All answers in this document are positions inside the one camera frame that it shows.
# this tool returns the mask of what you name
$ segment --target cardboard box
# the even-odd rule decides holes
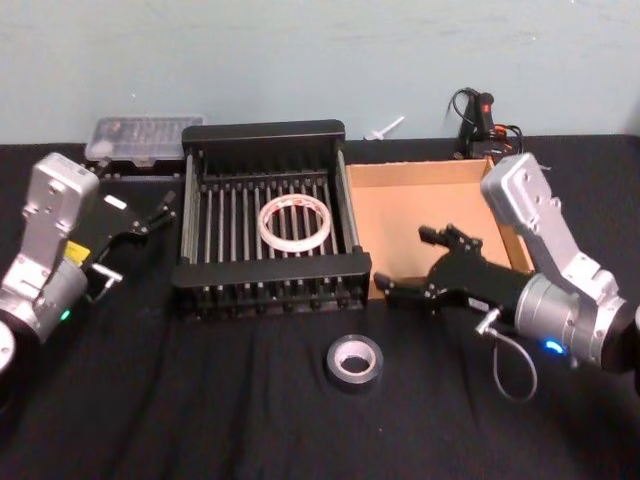
[[[422,243],[418,228],[453,223],[484,242],[487,260],[520,271],[533,265],[524,241],[499,226],[480,192],[489,160],[349,165],[347,177],[360,244],[371,254],[369,298],[383,298],[373,273],[394,279],[424,277],[446,252]]]

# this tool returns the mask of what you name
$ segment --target blue led light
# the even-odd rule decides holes
[[[553,340],[547,340],[544,342],[544,348],[547,350],[551,350],[559,355],[564,355],[564,348],[558,342],[554,342]]]

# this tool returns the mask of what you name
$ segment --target roll of tape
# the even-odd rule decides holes
[[[360,359],[366,367],[352,372],[345,368],[349,359]],[[382,376],[384,357],[376,342],[363,335],[345,335],[333,342],[327,352],[329,379],[341,390],[361,393],[371,390]]]
[[[303,207],[315,211],[322,219],[318,231],[310,237],[301,240],[286,240],[276,236],[269,230],[269,219],[275,215],[276,212],[287,207]],[[331,233],[331,213],[327,206],[317,198],[300,193],[283,195],[274,198],[262,207],[258,215],[258,231],[260,232],[262,240],[276,250],[287,253],[307,252],[319,247]]]

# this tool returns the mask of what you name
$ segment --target black metal rack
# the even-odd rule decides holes
[[[371,258],[358,244],[337,120],[189,127],[180,262],[172,275],[185,314],[228,316],[362,308]],[[327,240],[286,254],[257,231],[260,209],[287,193],[312,195],[329,208]],[[283,209],[279,236],[312,235],[305,208]]]

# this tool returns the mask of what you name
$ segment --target black table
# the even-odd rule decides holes
[[[640,140],[527,139],[582,249],[640,293]],[[0,271],[16,253],[30,167],[79,145],[0,147]],[[445,158],[447,140],[353,142],[354,162]],[[179,184],[109,183],[143,210]],[[640,399],[632,376],[529,345],[540,390],[513,405],[491,377],[478,318],[438,321],[373,303],[366,312],[184,324],[169,314],[177,227],[113,262],[128,272],[91,314],[52,337],[19,421],[0,446],[0,478],[640,478]],[[367,396],[328,385],[323,357],[346,333],[374,338],[382,384]],[[513,389],[529,378],[505,355]]]

